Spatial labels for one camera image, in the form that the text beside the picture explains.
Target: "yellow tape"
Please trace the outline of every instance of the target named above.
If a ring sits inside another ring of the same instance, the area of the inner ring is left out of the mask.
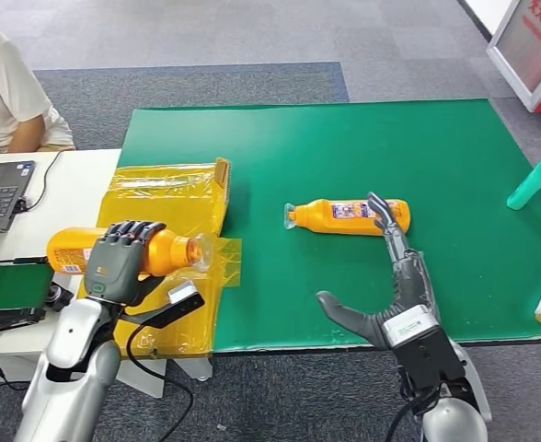
[[[218,235],[227,203],[229,163],[175,165],[117,169],[103,198],[98,227],[125,219],[162,221],[177,234]],[[224,285],[240,281],[241,241],[215,238],[214,259],[207,273],[180,269],[166,277],[141,306],[127,308],[135,314],[168,302],[169,290],[187,279],[199,289],[206,304],[162,330],[146,328],[132,343],[135,355],[203,355],[211,352],[218,305]],[[83,295],[83,288],[79,296]],[[115,339],[123,350],[136,327],[121,320]]]

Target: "person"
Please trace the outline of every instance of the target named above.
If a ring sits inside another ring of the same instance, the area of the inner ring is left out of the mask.
[[[19,51],[0,32],[0,153],[72,149],[68,123]]]

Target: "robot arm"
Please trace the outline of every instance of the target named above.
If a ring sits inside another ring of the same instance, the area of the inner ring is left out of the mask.
[[[190,281],[169,292],[169,303],[127,315],[163,277],[140,279],[145,244],[162,223],[126,221],[110,227],[92,250],[84,274],[87,297],[61,310],[23,400],[18,442],[91,441],[121,354],[113,338],[118,320],[163,328],[204,305]]]
[[[421,419],[428,442],[486,442],[492,414],[481,380],[468,355],[439,324],[422,254],[411,249],[387,204],[375,193],[369,206],[378,216],[393,264],[393,301],[383,311],[363,313],[317,293],[331,320],[397,359],[402,393]]]

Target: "green table surface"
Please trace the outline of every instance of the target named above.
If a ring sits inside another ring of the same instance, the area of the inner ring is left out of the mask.
[[[541,336],[541,191],[506,198],[531,169],[487,100],[136,110],[121,166],[231,162],[223,228],[242,238],[240,286],[225,288],[214,350],[354,345],[326,319],[327,289],[365,311],[391,300],[379,237],[286,230],[285,203],[409,203],[442,322],[460,341]]]

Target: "green cylindrical object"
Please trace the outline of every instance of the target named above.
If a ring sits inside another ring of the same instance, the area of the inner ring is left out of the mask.
[[[519,210],[541,188],[541,160],[530,172],[518,189],[508,197],[507,206]]]

